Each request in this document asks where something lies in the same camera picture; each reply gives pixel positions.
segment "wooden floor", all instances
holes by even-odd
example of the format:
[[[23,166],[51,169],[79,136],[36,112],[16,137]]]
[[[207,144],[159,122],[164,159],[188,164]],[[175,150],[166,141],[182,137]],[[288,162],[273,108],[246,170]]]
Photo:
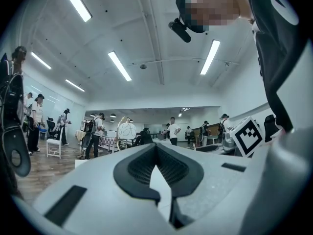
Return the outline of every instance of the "wooden floor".
[[[31,171],[25,178],[17,176],[18,187],[24,200],[30,205],[36,197],[49,185],[53,184],[65,174],[74,169],[75,159],[81,155],[78,140],[69,141],[69,147],[62,148],[61,159],[46,156],[46,142],[39,140],[38,147],[40,152],[33,153],[31,159]],[[107,155],[107,150],[98,149],[99,156]]]

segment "circular hole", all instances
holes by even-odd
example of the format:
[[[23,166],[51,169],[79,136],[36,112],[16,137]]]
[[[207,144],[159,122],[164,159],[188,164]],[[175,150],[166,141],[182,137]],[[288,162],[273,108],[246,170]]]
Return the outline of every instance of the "circular hole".
[[[15,167],[18,167],[21,165],[21,155],[17,150],[12,151],[11,162]]]

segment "black rectangular strip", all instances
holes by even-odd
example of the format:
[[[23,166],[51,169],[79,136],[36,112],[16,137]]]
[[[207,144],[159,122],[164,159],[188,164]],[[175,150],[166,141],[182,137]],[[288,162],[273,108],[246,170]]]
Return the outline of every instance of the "black rectangular strip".
[[[231,170],[240,171],[240,172],[244,172],[246,169],[246,167],[244,167],[244,166],[240,166],[240,165],[236,165],[236,164],[229,164],[229,163],[222,164],[222,167],[227,168],[227,169],[231,169]]]
[[[58,226],[62,226],[75,206],[86,192],[86,188],[72,186],[45,214],[45,217]]]

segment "white chair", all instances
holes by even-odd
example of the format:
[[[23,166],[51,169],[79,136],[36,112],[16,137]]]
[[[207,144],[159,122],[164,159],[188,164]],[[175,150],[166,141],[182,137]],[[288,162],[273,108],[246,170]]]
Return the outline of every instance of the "white chair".
[[[64,128],[61,128],[60,140],[48,139],[46,141],[46,144],[47,144],[47,157],[48,156],[52,156],[52,157],[59,157],[59,158],[61,158],[61,146],[62,146],[62,133],[63,133],[63,130],[64,130]],[[58,145],[59,149],[57,149],[57,148],[50,148],[49,144]]]

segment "ceiling light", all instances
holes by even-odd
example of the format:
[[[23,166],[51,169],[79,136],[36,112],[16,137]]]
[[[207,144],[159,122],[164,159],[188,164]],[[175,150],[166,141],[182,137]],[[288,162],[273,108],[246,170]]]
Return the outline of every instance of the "ceiling light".
[[[122,63],[119,61],[117,55],[114,51],[110,52],[109,57],[112,59],[112,61],[115,63],[116,67],[119,69],[119,71],[122,73],[122,75],[125,77],[127,81],[131,81],[131,77],[126,72],[125,68],[123,67]]]
[[[46,98],[47,100],[49,100],[50,102],[52,102],[52,103],[55,103],[55,102],[53,102],[52,100],[50,100],[49,98]]]
[[[84,6],[83,2],[81,0],[70,0],[79,15],[82,17],[84,22],[87,22],[91,18],[91,14],[87,10],[87,8]]]
[[[54,97],[52,97],[52,96],[49,96],[49,97],[51,97],[51,98],[53,98],[53,99],[55,99],[55,100],[59,101],[58,99],[56,99],[56,98],[54,98]]]
[[[207,70],[210,68],[210,65],[214,59],[214,56],[217,50],[219,49],[220,43],[221,43],[220,41],[213,40],[209,55],[207,56],[206,62],[202,68],[200,75],[205,75]]]
[[[31,53],[31,55],[36,58],[39,62],[41,62],[44,66],[46,66],[49,70],[51,69],[51,66],[49,66],[48,64],[46,64],[43,60],[41,60],[41,58],[39,56],[37,56],[35,53]]]
[[[71,81],[69,81],[68,79],[65,80],[66,82],[68,82],[69,84],[71,84],[72,86],[76,87],[77,89],[81,90],[82,92],[85,92],[85,90],[83,90],[82,88],[80,88],[79,86],[77,86],[76,84],[73,84]]]
[[[41,92],[41,90],[37,89],[36,87],[34,87],[34,86],[32,86],[32,85],[31,85],[31,87],[33,87],[34,89],[36,89],[36,90],[38,90],[39,92]]]

